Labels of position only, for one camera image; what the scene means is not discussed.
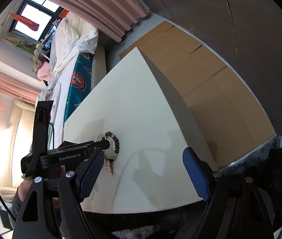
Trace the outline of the orange hanging garment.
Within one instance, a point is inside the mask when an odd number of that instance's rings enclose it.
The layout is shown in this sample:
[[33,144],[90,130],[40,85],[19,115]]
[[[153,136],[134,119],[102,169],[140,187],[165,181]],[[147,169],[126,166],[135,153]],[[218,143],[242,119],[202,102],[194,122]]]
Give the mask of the orange hanging garment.
[[39,24],[35,23],[33,21],[31,21],[30,19],[18,15],[18,14],[10,14],[12,16],[12,18],[18,22],[21,22],[22,24],[24,24],[25,26],[27,26],[28,28],[30,28],[33,31],[38,31],[39,29]]

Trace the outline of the pink curtain right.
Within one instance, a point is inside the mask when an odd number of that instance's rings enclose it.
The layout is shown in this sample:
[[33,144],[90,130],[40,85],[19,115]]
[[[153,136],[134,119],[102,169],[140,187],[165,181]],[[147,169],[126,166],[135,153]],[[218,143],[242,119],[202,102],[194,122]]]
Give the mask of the pink curtain right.
[[149,10],[140,0],[49,0],[77,15],[119,43]]

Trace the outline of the pink plush toy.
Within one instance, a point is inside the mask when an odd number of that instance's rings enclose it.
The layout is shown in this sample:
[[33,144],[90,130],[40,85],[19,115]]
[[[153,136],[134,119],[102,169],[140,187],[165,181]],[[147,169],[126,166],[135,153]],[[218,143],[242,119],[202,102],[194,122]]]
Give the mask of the pink plush toy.
[[44,62],[42,66],[38,69],[37,72],[38,79],[49,82],[50,75],[51,75],[50,63]]

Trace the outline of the white low table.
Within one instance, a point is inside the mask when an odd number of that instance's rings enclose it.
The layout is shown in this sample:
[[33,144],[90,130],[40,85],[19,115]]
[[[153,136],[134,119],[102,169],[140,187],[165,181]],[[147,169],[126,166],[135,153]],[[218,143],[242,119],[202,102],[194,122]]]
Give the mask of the white low table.
[[113,175],[102,170],[82,203],[87,212],[126,214],[178,208],[203,200],[183,164],[191,147],[216,169],[185,101],[140,50],[133,49],[84,99],[64,126],[82,143],[107,131],[120,143]]

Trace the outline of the window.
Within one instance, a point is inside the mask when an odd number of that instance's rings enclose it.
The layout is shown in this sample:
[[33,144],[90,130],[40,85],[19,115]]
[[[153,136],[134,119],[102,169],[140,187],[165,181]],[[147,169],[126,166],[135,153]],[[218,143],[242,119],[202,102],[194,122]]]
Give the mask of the window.
[[12,18],[8,31],[16,30],[35,40],[42,40],[53,29],[53,22],[59,20],[65,9],[49,0],[23,0],[16,14],[28,18],[39,25],[34,31]]

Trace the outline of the cardboard floor sheets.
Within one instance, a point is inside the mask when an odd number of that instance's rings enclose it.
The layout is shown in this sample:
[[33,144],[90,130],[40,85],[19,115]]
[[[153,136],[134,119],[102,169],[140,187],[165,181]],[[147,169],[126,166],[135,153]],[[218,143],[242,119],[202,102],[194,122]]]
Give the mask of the cardboard floor sheets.
[[275,137],[269,118],[234,70],[180,28],[164,21],[125,49],[120,58],[134,48],[181,95],[219,168]]

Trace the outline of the white tassel pendant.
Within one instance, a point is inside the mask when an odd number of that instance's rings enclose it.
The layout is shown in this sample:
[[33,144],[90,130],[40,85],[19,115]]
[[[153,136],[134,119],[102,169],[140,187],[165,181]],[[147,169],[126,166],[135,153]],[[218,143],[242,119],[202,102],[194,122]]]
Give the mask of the white tassel pendant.
[[108,171],[111,175],[113,175],[113,162],[110,160],[105,160],[104,169]]

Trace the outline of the white duvet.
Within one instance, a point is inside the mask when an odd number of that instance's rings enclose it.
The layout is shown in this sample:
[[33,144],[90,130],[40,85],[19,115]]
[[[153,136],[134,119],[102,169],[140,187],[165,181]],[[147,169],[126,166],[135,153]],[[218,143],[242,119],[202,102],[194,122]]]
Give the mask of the white duvet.
[[56,64],[52,75],[62,72],[79,53],[94,54],[99,32],[96,27],[69,12],[60,22],[55,34]]

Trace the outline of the small white side table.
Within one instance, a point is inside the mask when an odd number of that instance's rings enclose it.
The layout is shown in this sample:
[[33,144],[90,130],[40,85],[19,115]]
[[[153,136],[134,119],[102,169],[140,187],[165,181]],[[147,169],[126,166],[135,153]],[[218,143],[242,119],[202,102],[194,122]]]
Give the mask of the small white side table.
[[48,52],[45,52],[44,50],[43,50],[43,48],[44,48],[44,45],[41,43],[41,42],[39,42],[36,46],[35,46],[35,50],[34,50],[34,60],[38,60],[39,59],[39,57],[41,56],[41,57],[44,57],[46,60],[48,60],[48,61],[50,61],[50,57],[48,57]]

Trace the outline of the beige headboard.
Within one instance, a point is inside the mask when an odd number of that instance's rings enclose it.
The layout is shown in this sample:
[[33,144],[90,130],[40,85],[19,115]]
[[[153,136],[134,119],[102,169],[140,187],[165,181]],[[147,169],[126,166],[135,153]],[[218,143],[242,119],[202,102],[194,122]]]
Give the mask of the beige headboard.
[[23,181],[21,159],[32,144],[35,108],[16,100],[6,129],[7,149],[0,159],[0,187],[17,188]]

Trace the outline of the pink curtain left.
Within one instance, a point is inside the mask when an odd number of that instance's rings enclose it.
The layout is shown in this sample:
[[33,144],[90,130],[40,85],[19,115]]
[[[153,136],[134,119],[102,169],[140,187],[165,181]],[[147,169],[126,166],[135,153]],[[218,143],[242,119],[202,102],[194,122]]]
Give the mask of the pink curtain left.
[[42,87],[33,88],[0,72],[0,92],[7,96],[34,105],[42,90]]

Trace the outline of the green hanging garment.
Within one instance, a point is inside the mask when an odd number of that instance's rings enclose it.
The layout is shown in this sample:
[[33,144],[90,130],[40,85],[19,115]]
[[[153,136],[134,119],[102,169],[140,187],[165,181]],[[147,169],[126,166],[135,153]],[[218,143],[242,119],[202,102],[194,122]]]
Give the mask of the green hanging garment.
[[28,57],[35,58],[35,50],[37,49],[37,42],[33,42],[30,39],[15,37],[15,36],[4,36],[2,38],[6,43],[15,47]]

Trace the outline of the pink curtain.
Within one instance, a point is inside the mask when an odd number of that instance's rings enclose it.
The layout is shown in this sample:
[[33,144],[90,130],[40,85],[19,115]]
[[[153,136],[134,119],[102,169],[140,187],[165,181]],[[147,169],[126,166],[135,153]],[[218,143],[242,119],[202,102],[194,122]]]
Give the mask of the pink curtain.
[[119,43],[149,10],[140,0],[49,0],[77,15]]
[[7,96],[34,105],[42,90],[42,87],[33,88],[0,72],[0,92]]

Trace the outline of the bed with teal sheet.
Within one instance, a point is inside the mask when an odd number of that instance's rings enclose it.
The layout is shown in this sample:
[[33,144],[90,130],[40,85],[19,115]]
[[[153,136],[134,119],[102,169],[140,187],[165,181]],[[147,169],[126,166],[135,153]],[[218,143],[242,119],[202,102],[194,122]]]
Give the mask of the bed with teal sheet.
[[48,129],[49,149],[57,148],[65,141],[65,122],[106,74],[105,49],[97,46],[94,54],[79,53],[71,59],[41,91],[37,102],[53,101]]

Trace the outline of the dark wooden wardrobe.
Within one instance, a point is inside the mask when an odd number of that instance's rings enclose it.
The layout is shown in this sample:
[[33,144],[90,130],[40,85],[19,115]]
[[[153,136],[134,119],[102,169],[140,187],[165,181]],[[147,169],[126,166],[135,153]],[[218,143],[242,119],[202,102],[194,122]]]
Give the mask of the dark wooden wardrobe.
[[282,135],[282,9],[273,0],[143,0],[220,55]]

